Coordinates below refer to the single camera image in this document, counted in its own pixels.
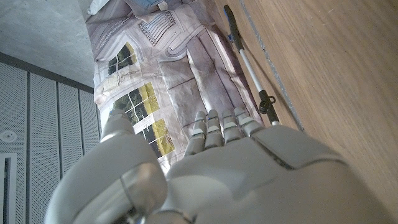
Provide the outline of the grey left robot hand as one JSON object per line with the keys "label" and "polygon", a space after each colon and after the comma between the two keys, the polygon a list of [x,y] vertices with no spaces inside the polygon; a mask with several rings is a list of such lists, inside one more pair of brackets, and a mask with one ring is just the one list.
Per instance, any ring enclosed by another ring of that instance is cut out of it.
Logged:
{"label": "grey left robot hand", "polygon": [[124,111],[62,178],[46,223],[394,223],[334,150],[264,127],[241,108],[198,112],[183,157],[164,172]]}

